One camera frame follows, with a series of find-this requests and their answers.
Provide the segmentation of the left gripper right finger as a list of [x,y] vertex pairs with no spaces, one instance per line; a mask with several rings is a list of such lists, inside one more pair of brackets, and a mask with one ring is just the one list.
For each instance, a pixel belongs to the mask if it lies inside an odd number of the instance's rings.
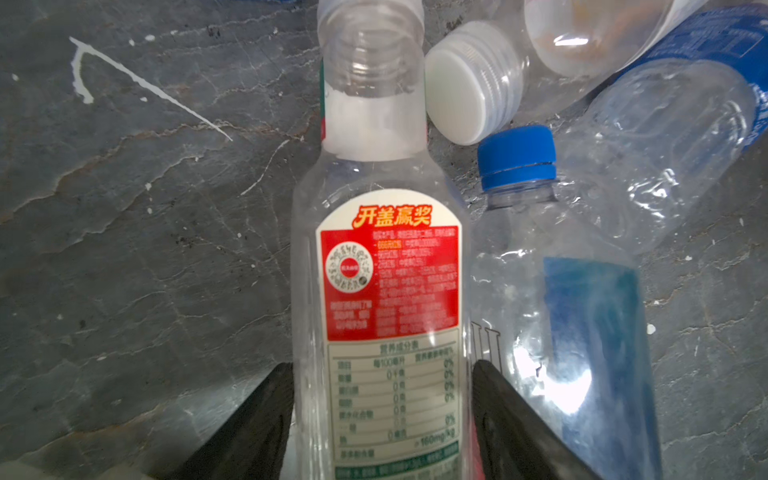
[[486,360],[472,367],[472,410],[486,479],[599,479]]

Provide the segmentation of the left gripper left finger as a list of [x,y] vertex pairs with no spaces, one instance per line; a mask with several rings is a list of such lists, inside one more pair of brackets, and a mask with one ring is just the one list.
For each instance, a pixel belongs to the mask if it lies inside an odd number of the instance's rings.
[[293,365],[280,363],[171,477],[203,480],[279,478],[293,409]]

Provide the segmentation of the red label clear bottle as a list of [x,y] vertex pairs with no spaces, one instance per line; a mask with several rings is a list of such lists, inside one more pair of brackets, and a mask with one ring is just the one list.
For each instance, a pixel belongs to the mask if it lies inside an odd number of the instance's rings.
[[469,479],[469,217],[428,151],[418,1],[322,1],[321,153],[293,193],[302,479]]

